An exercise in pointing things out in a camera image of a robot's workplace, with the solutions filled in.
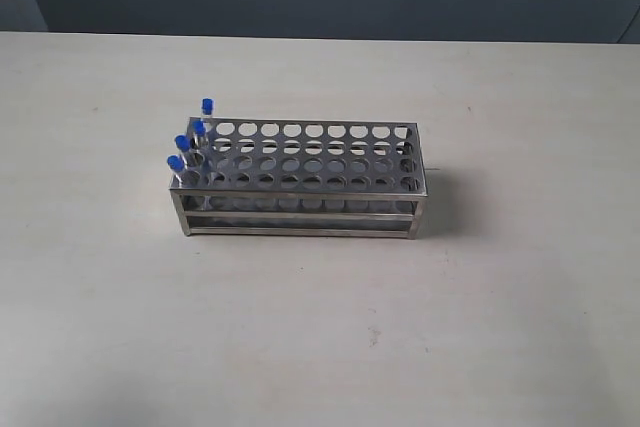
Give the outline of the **blue capped tube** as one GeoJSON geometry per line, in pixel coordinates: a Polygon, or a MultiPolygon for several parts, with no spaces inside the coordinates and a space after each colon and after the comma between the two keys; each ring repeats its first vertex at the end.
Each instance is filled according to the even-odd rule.
{"type": "Polygon", "coordinates": [[[199,177],[196,171],[198,158],[191,148],[189,139],[184,134],[179,134],[174,138],[174,143],[184,164],[184,178],[188,179],[190,184],[195,184],[199,177]]]}
{"type": "Polygon", "coordinates": [[[169,192],[176,208],[185,211],[189,192],[198,184],[198,173],[190,170],[183,158],[177,154],[167,157],[166,163],[171,171],[169,192]]]}
{"type": "Polygon", "coordinates": [[[212,98],[204,98],[201,103],[201,120],[205,128],[206,143],[211,144],[213,138],[213,111],[214,100],[212,98]]]}
{"type": "Polygon", "coordinates": [[[195,150],[203,158],[202,167],[211,170],[209,137],[204,122],[201,119],[195,120],[192,124],[192,131],[195,150]]]}

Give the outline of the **stainless steel test tube rack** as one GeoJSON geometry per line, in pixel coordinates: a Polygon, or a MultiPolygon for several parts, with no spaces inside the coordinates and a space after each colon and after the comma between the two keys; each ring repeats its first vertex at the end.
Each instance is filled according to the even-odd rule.
{"type": "Polygon", "coordinates": [[[413,239],[428,186],[418,126],[213,117],[211,170],[198,158],[187,235],[413,239]]]}

